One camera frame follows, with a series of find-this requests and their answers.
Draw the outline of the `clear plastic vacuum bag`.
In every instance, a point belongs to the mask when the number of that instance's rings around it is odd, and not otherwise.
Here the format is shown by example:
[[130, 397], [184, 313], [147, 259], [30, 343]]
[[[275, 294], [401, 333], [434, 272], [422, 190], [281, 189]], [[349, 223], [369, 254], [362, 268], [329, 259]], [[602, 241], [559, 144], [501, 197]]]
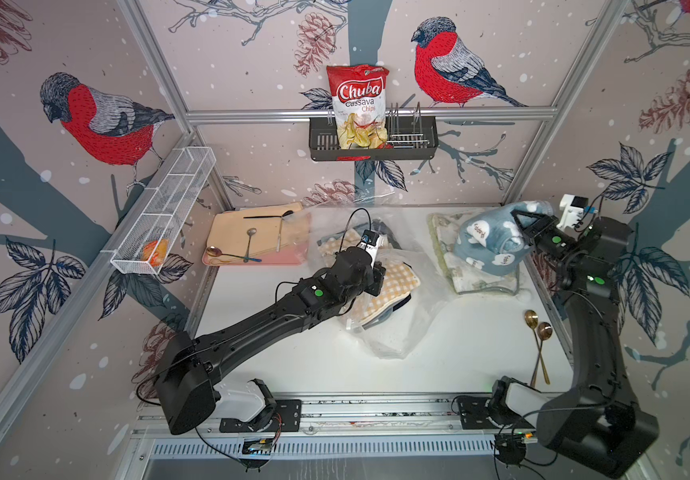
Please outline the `clear plastic vacuum bag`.
[[308, 261], [318, 270], [358, 245], [366, 230], [380, 235], [376, 261], [386, 269], [379, 296], [361, 294], [338, 317], [344, 330], [371, 354], [385, 360], [406, 358], [423, 340], [453, 295], [436, 262], [420, 243], [411, 210], [386, 197], [356, 202], [307, 201], [311, 219]]

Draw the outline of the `teal bear print blanket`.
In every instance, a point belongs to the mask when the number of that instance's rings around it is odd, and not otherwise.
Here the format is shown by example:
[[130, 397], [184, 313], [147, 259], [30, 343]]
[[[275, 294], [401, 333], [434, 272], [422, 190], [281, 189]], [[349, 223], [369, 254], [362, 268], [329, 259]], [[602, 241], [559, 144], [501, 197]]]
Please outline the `teal bear print blanket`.
[[514, 211], [554, 214], [547, 201], [522, 201], [486, 211], [461, 225], [454, 255], [487, 274], [512, 273], [532, 250], [514, 219]]

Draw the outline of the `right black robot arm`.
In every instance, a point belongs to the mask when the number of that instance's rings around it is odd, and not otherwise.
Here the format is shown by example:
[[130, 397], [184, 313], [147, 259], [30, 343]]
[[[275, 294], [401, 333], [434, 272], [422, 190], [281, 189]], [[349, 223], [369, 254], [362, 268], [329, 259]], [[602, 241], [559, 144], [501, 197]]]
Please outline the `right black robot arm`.
[[611, 479], [621, 478], [659, 436], [628, 379], [619, 339], [620, 297], [612, 276], [631, 228], [599, 217], [578, 238], [558, 228], [553, 215], [515, 210], [528, 243], [556, 264], [558, 297], [570, 324], [573, 380], [549, 399], [520, 381], [495, 383], [487, 408], [499, 424], [504, 451], [523, 457], [515, 429], [529, 423], [539, 443]]

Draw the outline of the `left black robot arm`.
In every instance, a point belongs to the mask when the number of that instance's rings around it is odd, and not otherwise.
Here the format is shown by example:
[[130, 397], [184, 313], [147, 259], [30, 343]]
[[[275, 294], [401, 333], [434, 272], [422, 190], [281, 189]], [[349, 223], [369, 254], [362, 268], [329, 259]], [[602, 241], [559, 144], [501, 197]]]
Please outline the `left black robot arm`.
[[361, 247], [336, 255], [335, 263], [293, 284], [264, 310], [219, 331], [192, 338], [175, 334], [152, 375], [169, 431], [188, 433], [219, 409], [221, 418], [261, 431], [274, 420], [277, 402], [265, 382], [254, 379], [232, 392], [224, 384], [238, 366], [275, 343], [344, 315], [355, 299], [379, 296], [386, 268]]

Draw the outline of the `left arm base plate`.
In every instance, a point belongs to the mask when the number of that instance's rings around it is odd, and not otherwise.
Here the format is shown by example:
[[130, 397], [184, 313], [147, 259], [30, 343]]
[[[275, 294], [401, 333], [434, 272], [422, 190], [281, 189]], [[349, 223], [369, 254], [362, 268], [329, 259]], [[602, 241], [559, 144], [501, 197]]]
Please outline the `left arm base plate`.
[[277, 400], [274, 406], [265, 408], [256, 419], [249, 422], [230, 418], [222, 419], [219, 431], [221, 433], [298, 432], [301, 413], [301, 400]]

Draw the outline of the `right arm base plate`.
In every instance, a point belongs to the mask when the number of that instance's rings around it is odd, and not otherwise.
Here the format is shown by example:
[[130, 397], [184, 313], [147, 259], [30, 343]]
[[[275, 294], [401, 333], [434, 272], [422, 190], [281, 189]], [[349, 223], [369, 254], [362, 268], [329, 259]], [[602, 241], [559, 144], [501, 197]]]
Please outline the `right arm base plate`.
[[459, 417], [463, 430], [499, 429], [491, 417], [489, 401], [485, 395], [458, 395], [452, 400], [452, 411]]

